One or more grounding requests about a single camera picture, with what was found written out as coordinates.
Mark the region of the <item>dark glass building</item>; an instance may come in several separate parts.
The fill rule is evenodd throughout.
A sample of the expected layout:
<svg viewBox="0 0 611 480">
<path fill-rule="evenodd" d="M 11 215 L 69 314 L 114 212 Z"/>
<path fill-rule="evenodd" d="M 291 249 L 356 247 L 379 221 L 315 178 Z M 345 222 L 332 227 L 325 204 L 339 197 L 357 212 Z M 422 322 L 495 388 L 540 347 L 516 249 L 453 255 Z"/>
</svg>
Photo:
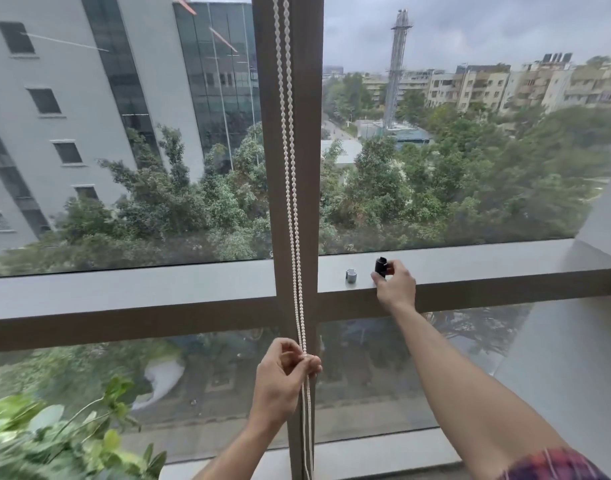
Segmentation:
<svg viewBox="0 0 611 480">
<path fill-rule="evenodd" d="M 250 2 L 173 4 L 204 154 L 229 172 L 249 128 L 262 121 Z"/>
</svg>

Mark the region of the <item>brown metal window frame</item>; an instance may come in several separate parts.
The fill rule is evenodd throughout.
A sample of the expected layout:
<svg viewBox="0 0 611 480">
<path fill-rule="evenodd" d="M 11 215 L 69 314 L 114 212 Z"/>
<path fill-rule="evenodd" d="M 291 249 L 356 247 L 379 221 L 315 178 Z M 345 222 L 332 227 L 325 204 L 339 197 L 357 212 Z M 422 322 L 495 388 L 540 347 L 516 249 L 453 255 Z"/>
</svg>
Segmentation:
<svg viewBox="0 0 611 480">
<path fill-rule="evenodd" d="M 274 257 L 0 277 L 0 398 L 65 407 L 132 380 L 122 448 L 165 451 L 189 478 L 244 425 L 277 335 L 324 373 L 256 477 L 339 480 L 458 461 L 370 273 L 397 258 L 419 309 L 611 476 L 611 173 L 567 239 L 318 252 L 325 0 L 253 6 Z M 357 282 L 345 283 L 354 268 Z"/>
</svg>

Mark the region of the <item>person's right hand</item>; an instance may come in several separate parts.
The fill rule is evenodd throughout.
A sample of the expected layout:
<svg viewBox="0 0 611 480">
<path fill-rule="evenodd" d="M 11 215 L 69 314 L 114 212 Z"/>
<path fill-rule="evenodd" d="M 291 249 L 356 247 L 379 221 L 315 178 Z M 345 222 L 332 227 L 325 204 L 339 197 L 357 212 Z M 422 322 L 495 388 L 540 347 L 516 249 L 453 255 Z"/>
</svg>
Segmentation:
<svg viewBox="0 0 611 480">
<path fill-rule="evenodd" d="M 381 305 L 392 315 L 416 312 L 416 281 L 410 271 L 398 260 L 388 260 L 390 274 L 386 277 L 385 290 L 377 291 Z"/>
</svg>

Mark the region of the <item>person's left forearm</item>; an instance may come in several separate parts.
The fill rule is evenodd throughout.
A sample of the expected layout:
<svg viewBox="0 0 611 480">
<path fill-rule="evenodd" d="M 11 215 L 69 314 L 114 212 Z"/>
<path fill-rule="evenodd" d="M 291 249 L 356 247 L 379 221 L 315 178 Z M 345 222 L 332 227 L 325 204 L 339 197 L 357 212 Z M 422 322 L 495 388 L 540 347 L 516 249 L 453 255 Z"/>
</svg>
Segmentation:
<svg viewBox="0 0 611 480">
<path fill-rule="evenodd" d="M 251 480 L 282 422 L 249 419 L 241 433 L 192 480 Z"/>
</svg>

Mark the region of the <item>grey concrete building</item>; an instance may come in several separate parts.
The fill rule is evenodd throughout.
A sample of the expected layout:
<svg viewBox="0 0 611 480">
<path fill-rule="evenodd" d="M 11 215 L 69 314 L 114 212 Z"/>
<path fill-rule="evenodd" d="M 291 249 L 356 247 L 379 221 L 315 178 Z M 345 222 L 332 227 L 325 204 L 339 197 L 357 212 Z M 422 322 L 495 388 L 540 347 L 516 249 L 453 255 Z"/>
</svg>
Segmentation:
<svg viewBox="0 0 611 480">
<path fill-rule="evenodd" d="M 175 8 L 187 0 L 0 0 L 0 255 L 56 229 L 72 198 L 126 193 L 100 161 L 137 167 L 127 130 L 165 159 L 181 132 L 204 170 Z"/>
</svg>

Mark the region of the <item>green treetops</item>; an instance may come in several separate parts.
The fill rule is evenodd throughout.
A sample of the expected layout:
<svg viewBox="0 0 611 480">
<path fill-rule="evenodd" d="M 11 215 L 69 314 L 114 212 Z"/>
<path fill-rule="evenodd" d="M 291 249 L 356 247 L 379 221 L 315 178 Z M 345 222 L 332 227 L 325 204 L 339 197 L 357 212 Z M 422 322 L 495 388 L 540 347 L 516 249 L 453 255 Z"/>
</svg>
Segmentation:
<svg viewBox="0 0 611 480">
<path fill-rule="evenodd" d="M 478 103 L 405 108 L 433 143 L 372 137 L 346 168 L 340 141 L 314 155 L 320 254 L 571 238 L 598 198 L 594 179 L 611 173 L 611 107 L 507 118 Z M 0 277 L 272 259 L 261 123 L 245 132 L 233 169 L 221 168 L 227 149 L 217 144 L 196 180 L 181 132 L 162 130 L 168 168 L 131 132 L 141 168 L 101 160 L 124 191 L 118 202 L 70 199 L 54 230 L 0 255 Z"/>
</svg>

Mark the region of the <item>person's right forearm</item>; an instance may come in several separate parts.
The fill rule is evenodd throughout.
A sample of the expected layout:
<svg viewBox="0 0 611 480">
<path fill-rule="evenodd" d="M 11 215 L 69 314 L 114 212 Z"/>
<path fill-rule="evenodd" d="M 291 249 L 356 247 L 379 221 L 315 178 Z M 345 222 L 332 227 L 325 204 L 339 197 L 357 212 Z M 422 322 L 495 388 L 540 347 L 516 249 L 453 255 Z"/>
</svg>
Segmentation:
<svg viewBox="0 0 611 480">
<path fill-rule="evenodd" d="M 461 354 L 417 311 L 392 316 L 430 408 L 473 480 L 496 480 L 526 455 L 568 448 L 530 405 Z"/>
</svg>

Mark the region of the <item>row of beige apartment buildings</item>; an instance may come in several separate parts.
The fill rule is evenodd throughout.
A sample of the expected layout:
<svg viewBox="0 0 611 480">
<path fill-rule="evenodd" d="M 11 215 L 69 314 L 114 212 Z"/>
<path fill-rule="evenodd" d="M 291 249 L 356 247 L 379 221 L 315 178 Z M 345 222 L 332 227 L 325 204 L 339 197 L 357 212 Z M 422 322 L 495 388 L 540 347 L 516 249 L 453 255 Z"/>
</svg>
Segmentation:
<svg viewBox="0 0 611 480">
<path fill-rule="evenodd" d="M 440 69 L 404 70 L 394 88 L 396 95 L 390 121 L 389 83 L 385 75 L 365 74 L 362 82 L 372 102 L 383 113 L 382 127 L 410 123 L 403 115 L 406 95 L 421 98 L 423 107 L 448 105 L 459 112 L 475 107 L 507 114 L 532 107 L 544 113 L 567 107 L 611 109 L 611 56 L 597 55 L 576 62 L 573 53 L 545 54 L 541 59 L 510 64 L 461 64 L 453 72 Z"/>
</svg>

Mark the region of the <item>plaid shirt sleeve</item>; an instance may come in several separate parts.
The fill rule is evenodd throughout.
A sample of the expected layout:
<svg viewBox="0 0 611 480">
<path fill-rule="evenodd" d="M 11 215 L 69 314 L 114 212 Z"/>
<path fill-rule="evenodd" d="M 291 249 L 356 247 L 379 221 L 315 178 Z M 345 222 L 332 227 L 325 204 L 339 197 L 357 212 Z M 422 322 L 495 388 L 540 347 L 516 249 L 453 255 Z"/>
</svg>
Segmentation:
<svg viewBox="0 0 611 480">
<path fill-rule="evenodd" d="M 567 447 L 526 455 L 496 480 L 611 480 L 582 453 Z"/>
</svg>

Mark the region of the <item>green leafy plant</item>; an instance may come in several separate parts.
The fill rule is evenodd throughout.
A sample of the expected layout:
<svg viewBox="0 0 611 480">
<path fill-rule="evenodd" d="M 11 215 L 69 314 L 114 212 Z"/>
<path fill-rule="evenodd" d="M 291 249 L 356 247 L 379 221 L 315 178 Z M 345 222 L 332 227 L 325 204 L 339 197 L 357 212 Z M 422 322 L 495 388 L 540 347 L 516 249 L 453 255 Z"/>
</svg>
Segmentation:
<svg viewBox="0 0 611 480">
<path fill-rule="evenodd" d="M 123 401 L 134 382 L 111 378 L 105 391 L 70 418 L 65 407 L 28 395 L 0 399 L 0 480 L 159 480 L 165 451 L 151 443 L 124 450 L 121 433 L 141 432 Z"/>
</svg>

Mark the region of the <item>tall lattice tower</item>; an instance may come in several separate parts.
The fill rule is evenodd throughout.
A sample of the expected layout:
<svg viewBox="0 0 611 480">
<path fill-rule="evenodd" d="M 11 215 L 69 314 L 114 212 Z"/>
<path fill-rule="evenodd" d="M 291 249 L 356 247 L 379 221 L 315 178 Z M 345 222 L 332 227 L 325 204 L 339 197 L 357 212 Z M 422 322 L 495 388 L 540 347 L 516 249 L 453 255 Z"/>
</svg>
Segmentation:
<svg viewBox="0 0 611 480">
<path fill-rule="evenodd" d="M 399 83 L 402 78 L 403 58 L 405 54 L 406 37 L 412 25 L 406 9 L 397 12 L 396 22 L 393 31 L 392 48 L 390 54 L 390 66 L 388 72 L 388 82 L 385 93 L 385 111 L 383 115 L 383 130 L 392 127 L 396 113 Z"/>
</svg>

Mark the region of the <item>person's left hand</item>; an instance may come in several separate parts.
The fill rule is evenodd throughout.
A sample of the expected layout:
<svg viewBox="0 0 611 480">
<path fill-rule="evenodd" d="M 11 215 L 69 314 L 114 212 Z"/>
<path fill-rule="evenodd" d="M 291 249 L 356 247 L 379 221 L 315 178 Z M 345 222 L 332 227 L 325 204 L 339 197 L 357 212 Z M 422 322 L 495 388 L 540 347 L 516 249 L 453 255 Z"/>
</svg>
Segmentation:
<svg viewBox="0 0 611 480">
<path fill-rule="evenodd" d="M 305 380 L 282 378 L 269 367 L 269 349 L 257 367 L 249 419 L 283 424 L 295 412 Z"/>
</svg>

